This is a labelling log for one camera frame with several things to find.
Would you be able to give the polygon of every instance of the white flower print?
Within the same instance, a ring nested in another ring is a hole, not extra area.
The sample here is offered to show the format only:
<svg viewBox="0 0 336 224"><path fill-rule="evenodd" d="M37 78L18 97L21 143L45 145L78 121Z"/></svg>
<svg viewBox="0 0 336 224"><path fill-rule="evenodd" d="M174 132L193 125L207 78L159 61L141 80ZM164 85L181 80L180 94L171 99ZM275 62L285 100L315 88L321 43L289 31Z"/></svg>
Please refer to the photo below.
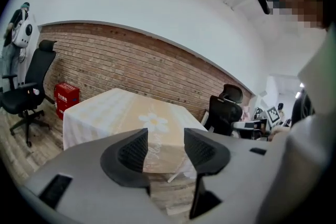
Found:
<svg viewBox="0 0 336 224"><path fill-rule="evenodd" d="M155 129L163 133L167 133L169 131L168 126L165 125L168 120L164 118L159 118L156 114L152 112L148 113L147 116L140 115L139 120L145 122L143 124L143 128L148 128L149 132L154 132Z"/></svg>

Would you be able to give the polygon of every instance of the office chair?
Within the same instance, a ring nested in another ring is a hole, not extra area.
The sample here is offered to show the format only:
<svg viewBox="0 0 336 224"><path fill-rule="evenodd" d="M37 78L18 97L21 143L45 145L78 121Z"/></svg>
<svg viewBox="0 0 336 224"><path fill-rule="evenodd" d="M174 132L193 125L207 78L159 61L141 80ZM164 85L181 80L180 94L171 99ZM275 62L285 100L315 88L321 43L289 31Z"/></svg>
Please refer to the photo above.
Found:
<svg viewBox="0 0 336 224"><path fill-rule="evenodd" d="M214 133L231 135L232 123L239 121L243 114L238 105L243 100L243 92L237 86L225 84L223 92L217 97L212 95L209 102L209 117L204 127L214 127Z"/></svg>
<svg viewBox="0 0 336 224"><path fill-rule="evenodd" d="M40 110L35 112L34 109L42 103L46 96L43 88L43 80L56 56L56 52L52 50L55 42L56 41L50 40L42 40L40 42L38 49L35 50L31 59L32 61L30 62L24 85L20 85L17 89L14 89L13 78L17 75L3 76L3 79L11 80L11 90L3 93L1 99L2 106L10 114L22 115L22 120L15 123L9 129L10 133L14 135L14 129L25 124L26 144L28 147L31 147L31 142L28 139L29 125L31 123L50 129L49 124L35 119L40 115L43 116L44 111ZM38 95L34 94L34 89L39 91ZM33 114L29 115L28 110L32 110Z"/></svg>

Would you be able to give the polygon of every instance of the white backpack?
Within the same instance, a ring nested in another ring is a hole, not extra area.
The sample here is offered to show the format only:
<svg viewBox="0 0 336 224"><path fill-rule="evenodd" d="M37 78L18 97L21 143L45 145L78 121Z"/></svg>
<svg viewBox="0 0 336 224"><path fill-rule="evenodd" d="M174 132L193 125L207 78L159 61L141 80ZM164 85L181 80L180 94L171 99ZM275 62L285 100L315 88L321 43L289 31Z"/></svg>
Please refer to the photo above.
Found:
<svg viewBox="0 0 336 224"><path fill-rule="evenodd" d="M29 19L26 19L26 12L22 9L22 20L12 31L12 42L19 48L27 48L32 32L33 26Z"/></svg>

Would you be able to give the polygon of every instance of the chair base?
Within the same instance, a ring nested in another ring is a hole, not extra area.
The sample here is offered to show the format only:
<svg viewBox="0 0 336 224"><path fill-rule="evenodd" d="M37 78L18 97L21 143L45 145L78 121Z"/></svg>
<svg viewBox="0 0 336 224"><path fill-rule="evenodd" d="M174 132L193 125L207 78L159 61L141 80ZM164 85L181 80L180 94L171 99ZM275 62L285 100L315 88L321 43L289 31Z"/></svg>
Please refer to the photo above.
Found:
<svg viewBox="0 0 336 224"><path fill-rule="evenodd" d="M29 126L30 126L30 124L35 123L35 124L37 124L41 127L48 127L49 130L50 130L50 125L48 123L45 123L43 121L39 121L39 120L35 119L36 117L38 117L40 115L44 116L44 111L43 110L40 110L40 111L37 111L37 112L34 111L34 113L31 114L31 115L28 114L27 110L24 111L22 120L15 123L11 128L9 128L10 134L15 135L14 130L25 124L26 125L26 130L25 130L25 132L26 132L26 144L27 144L28 147L31 147L31 141L29 141Z"/></svg>

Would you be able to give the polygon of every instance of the yellow tablecloth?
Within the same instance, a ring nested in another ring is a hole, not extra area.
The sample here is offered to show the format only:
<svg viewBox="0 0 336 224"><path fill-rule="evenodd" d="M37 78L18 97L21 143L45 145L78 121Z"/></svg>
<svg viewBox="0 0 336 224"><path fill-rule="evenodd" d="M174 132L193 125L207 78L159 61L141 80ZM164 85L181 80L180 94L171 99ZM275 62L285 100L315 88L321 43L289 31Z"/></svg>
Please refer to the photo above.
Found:
<svg viewBox="0 0 336 224"><path fill-rule="evenodd" d="M193 168L184 150L185 127L205 130L182 106L115 88L64 112L63 144L66 150L109 135L148 128L143 171L189 172Z"/></svg>

